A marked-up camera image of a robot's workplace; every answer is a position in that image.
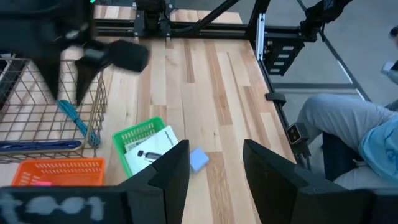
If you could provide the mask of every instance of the green basket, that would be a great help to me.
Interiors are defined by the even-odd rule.
[[[137,124],[131,128],[126,128],[125,130],[113,134],[113,144],[118,152],[120,161],[122,162],[127,177],[132,177],[132,173],[129,164],[124,158],[124,154],[126,153],[125,145],[153,135],[165,127],[166,125],[164,124],[162,118],[155,117],[144,121],[141,124]]]

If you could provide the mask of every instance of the blue cable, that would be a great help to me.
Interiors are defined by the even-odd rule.
[[[76,124],[77,128],[80,130],[82,135],[86,137],[87,126],[79,118],[75,107],[71,105],[67,100],[57,100],[58,107]],[[94,131],[91,132],[88,144],[96,148],[101,144],[101,138],[95,134]]]
[[[81,141],[55,141],[55,142],[0,142],[0,152],[34,151],[54,149],[74,149],[81,146]]]

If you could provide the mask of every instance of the orange plastic basket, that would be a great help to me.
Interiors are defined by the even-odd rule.
[[[19,164],[12,186],[35,185],[36,181],[56,186],[100,186],[104,184],[103,158],[29,159]]]

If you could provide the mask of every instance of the floor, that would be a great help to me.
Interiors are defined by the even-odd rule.
[[[101,0],[111,4],[130,6],[132,0]],[[223,0],[175,0],[176,7],[181,9],[212,10]],[[240,0],[230,11],[239,12],[244,22],[250,18],[255,0]],[[303,0],[309,7],[318,0]],[[396,61],[398,49],[388,38],[388,32],[398,25],[398,1],[396,0],[357,0],[351,2],[342,15],[325,28],[325,34],[345,61],[355,78],[359,81],[370,99],[385,105],[398,98],[398,86],[395,86],[380,69],[384,62]],[[302,9],[296,0],[273,0],[266,14],[266,23],[273,25],[296,26],[304,19]],[[307,44],[300,52],[294,64],[284,77],[272,77],[274,82],[300,83],[348,83],[342,71],[326,45],[320,40]],[[294,122],[303,102],[319,92],[341,93],[357,96],[355,91],[335,90],[279,90],[285,93],[288,102],[284,106],[287,119]],[[317,154],[321,140],[312,145]],[[313,159],[321,161],[319,156]]]

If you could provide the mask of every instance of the wooden table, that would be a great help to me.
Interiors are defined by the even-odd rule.
[[[171,19],[197,21],[208,11],[175,11]],[[130,7],[97,6],[96,17],[134,19]],[[226,12],[215,22],[241,23]],[[114,41],[114,37],[102,37]],[[154,116],[171,125],[190,149],[201,147],[210,158],[192,174],[183,223],[260,223],[244,174],[243,141],[253,139],[294,161],[290,146],[252,48],[245,40],[139,40],[151,59],[139,75],[114,67],[104,71],[108,107],[102,146],[106,184],[126,179],[112,134]],[[1,185],[10,184],[17,165],[1,165]]]

